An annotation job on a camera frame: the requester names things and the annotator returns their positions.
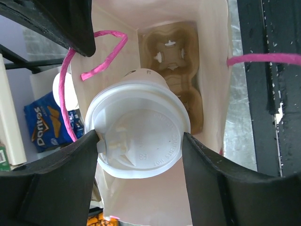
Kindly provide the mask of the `white paper cup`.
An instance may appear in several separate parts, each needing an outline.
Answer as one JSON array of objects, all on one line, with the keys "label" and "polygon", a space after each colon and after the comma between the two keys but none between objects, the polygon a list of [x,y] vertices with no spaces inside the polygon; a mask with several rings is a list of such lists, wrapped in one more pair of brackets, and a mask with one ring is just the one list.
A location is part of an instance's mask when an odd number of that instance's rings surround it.
[{"label": "white paper cup", "polygon": [[152,82],[169,89],[167,82],[159,73],[147,68],[130,71],[121,79],[121,81]]}]

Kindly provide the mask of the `white plastic lid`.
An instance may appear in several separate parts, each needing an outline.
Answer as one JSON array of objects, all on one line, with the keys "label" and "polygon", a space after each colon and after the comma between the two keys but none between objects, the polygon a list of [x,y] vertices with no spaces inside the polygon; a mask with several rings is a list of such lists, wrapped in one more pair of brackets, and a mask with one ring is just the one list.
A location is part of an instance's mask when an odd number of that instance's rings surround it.
[{"label": "white plastic lid", "polygon": [[120,82],[91,102],[85,131],[94,130],[98,163],[109,175],[141,179],[160,175],[182,156],[190,119],[179,98],[153,82]]}]

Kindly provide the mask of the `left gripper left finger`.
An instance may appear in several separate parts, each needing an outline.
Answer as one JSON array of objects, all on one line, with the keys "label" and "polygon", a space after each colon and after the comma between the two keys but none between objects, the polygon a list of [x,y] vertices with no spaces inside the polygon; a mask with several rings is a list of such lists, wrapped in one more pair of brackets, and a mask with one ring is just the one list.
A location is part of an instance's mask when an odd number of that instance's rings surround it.
[{"label": "left gripper left finger", "polygon": [[85,226],[99,137],[94,130],[37,161],[0,173],[2,226]]}]

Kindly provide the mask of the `single cardboard cup carrier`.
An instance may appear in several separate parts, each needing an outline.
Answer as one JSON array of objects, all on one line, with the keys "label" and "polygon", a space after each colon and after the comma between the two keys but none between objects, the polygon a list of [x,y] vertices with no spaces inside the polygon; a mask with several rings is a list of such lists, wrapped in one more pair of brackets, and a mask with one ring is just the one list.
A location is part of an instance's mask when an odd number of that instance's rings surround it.
[{"label": "single cardboard cup carrier", "polygon": [[165,79],[188,112],[191,133],[201,132],[203,103],[194,80],[199,69],[196,29],[189,23],[177,22],[151,28],[138,37],[141,67],[152,69]]}]

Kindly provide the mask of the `pink white paper bag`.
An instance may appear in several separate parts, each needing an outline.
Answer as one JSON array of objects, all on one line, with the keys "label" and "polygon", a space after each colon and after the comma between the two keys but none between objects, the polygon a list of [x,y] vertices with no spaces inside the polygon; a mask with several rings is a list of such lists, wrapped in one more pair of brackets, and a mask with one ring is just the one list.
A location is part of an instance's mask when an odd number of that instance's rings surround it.
[{"label": "pink white paper bag", "polygon": [[301,176],[223,157],[232,66],[299,65],[296,54],[233,56],[225,0],[96,0],[70,50],[85,132],[96,134],[105,219],[144,226],[298,226]]}]

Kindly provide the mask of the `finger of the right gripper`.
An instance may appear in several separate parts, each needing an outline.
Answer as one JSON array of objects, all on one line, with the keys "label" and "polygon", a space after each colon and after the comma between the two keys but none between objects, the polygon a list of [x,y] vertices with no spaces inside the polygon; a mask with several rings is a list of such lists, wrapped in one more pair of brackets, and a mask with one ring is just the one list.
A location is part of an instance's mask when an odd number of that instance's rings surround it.
[{"label": "finger of the right gripper", "polygon": [[96,51],[92,0],[0,0],[0,14],[85,57]]}]

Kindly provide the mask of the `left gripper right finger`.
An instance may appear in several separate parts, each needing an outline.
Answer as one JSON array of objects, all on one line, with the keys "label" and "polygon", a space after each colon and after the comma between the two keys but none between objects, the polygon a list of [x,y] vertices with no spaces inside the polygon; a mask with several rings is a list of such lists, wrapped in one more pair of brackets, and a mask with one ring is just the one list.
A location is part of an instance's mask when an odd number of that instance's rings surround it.
[{"label": "left gripper right finger", "polygon": [[268,176],[223,157],[191,134],[182,160],[195,226],[298,226],[301,175]]}]

